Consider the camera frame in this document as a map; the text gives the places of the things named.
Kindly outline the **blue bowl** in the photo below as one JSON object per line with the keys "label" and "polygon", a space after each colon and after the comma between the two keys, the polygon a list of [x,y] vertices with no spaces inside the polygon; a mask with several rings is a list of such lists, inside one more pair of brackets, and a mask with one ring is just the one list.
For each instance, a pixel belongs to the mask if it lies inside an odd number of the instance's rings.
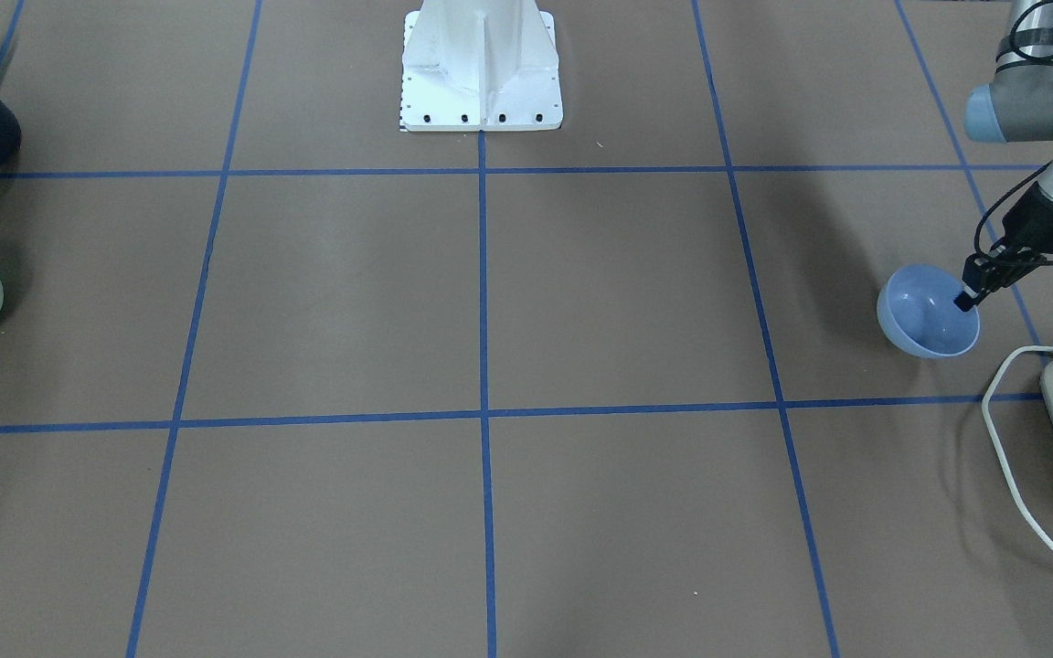
{"label": "blue bowl", "polygon": [[896,348],[919,358],[961,356],[981,337],[981,313],[956,304],[962,281],[931,265],[895,271],[877,295],[877,323]]}

